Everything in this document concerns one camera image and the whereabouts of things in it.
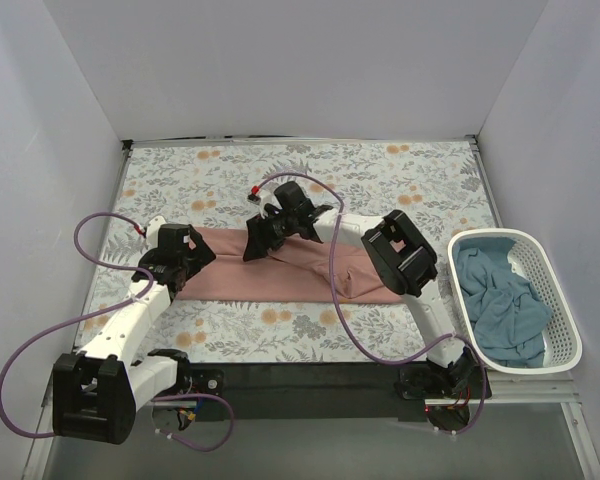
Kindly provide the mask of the pink t shirt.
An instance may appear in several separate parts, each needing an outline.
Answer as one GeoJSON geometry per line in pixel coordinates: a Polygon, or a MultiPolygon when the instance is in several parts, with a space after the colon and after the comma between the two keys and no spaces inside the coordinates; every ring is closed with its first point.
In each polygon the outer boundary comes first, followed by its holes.
{"type": "MultiPolygon", "coordinates": [[[[329,244],[293,236],[272,255],[244,262],[247,232],[202,228],[204,241],[216,259],[191,278],[179,300],[236,302],[330,303],[329,244]]],[[[396,304],[362,248],[338,245],[335,287],[339,301],[351,304],[396,304]]]]}

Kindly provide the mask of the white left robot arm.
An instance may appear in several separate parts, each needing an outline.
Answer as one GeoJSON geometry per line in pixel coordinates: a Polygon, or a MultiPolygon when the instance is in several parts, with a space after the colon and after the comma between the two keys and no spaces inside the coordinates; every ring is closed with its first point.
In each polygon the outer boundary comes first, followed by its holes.
{"type": "Polygon", "coordinates": [[[78,352],[63,354],[52,370],[54,434],[119,445],[131,433],[137,411],[161,393],[185,398],[193,386],[186,353],[136,353],[157,319],[186,283],[216,258],[192,225],[154,218],[151,246],[131,279],[127,305],[78,352]]]}

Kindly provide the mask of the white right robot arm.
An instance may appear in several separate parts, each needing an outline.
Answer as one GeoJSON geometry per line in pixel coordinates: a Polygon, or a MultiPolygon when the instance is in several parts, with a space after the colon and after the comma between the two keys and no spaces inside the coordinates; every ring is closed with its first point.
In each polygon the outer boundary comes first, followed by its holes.
{"type": "Polygon", "coordinates": [[[363,216],[347,214],[342,206],[316,206],[294,181],[274,191],[256,185],[248,199],[259,212],[246,223],[244,261],[264,258],[298,235],[328,244],[328,281],[334,285],[337,247],[363,249],[382,284],[408,307],[425,343],[421,353],[427,370],[403,380],[407,395],[422,398],[436,393],[451,398],[468,388],[476,362],[441,297],[437,254],[404,212],[363,216]]]}

